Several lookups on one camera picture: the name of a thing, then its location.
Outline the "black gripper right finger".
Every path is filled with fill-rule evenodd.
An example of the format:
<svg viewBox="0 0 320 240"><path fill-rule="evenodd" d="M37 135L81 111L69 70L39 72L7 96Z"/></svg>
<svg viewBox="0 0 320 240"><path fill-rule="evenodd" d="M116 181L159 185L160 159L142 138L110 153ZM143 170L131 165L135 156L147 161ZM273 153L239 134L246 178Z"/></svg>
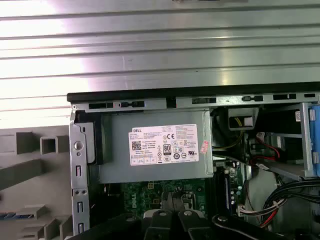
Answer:
<svg viewBox="0 0 320 240"><path fill-rule="evenodd" d="M210 220L199 212L184 210L178 214L181 226L190 240L284 240L283 235L270 232L240 218L217 214Z"/></svg>

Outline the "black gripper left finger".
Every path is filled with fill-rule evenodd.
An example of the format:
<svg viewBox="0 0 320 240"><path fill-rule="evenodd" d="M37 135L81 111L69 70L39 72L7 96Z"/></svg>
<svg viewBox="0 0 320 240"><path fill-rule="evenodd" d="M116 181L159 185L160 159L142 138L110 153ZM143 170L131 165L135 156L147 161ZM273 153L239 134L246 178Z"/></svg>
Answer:
<svg viewBox="0 0 320 240"><path fill-rule="evenodd" d="M124 213L107 220L73 238L75 240L169 240L173 213L168 210L151 210L139 219Z"/></svg>

